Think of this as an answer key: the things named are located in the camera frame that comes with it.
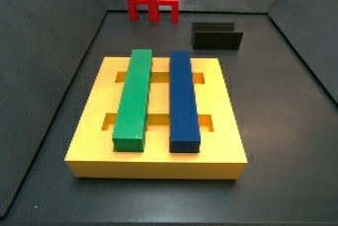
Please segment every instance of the black object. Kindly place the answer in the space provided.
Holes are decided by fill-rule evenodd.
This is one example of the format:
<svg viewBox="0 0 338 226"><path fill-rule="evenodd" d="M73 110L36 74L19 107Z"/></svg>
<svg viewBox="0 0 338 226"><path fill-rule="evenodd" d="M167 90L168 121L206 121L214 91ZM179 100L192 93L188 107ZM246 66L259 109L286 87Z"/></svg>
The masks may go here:
<svg viewBox="0 0 338 226"><path fill-rule="evenodd" d="M235 32L235 23L192 23L191 43L194 49L238 50L243 33Z"/></svg>

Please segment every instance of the block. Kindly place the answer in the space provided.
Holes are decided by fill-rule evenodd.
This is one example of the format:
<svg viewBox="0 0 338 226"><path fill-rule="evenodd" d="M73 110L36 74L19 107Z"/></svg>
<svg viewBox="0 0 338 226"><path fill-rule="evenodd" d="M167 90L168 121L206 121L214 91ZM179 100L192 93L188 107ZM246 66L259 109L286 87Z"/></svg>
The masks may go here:
<svg viewBox="0 0 338 226"><path fill-rule="evenodd" d="M149 22L157 22L160 20L159 6L171 6L171 21L177 23L177 5L179 0L127 0L129 20L137 20L137 5L148 6Z"/></svg>
<svg viewBox="0 0 338 226"><path fill-rule="evenodd" d="M243 33L235 32L234 23L192 23L191 43L194 49L238 50Z"/></svg>
<svg viewBox="0 0 338 226"><path fill-rule="evenodd" d="M111 142L129 57L105 57L64 157L79 178L236 180L246 151L216 58L191 58L199 153L171 153L169 59L153 57L144 152Z"/></svg>
<svg viewBox="0 0 338 226"><path fill-rule="evenodd" d="M143 152L151 87L152 51L133 49L112 132L117 152Z"/></svg>
<svg viewBox="0 0 338 226"><path fill-rule="evenodd" d="M199 152L200 133L188 51L169 52L169 152Z"/></svg>

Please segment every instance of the floor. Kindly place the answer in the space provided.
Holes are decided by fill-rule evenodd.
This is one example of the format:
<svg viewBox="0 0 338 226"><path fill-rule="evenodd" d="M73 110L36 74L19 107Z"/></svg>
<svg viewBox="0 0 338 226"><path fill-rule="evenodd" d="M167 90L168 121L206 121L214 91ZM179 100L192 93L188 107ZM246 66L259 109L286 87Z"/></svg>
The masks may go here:
<svg viewBox="0 0 338 226"><path fill-rule="evenodd" d="M238 51L192 50L192 22L235 22ZM77 180L64 161L103 56L218 57L248 166L234 181ZM9 213L27 223L338 222L338 112L266 15L108 13Z"/></svg>

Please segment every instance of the red block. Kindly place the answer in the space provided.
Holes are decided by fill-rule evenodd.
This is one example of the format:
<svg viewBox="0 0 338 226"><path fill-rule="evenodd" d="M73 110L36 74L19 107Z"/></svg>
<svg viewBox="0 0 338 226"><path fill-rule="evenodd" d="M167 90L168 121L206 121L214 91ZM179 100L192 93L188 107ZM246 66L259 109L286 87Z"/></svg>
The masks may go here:
<svg viewBox="0 0 338 226"><path fill-rule="evenodd" d="M179 0L127 0L129 20L137 20L137 5L148 5L149 22L160 20L159 6L171 6L171 21L177 23L177 4Z"/></svg>

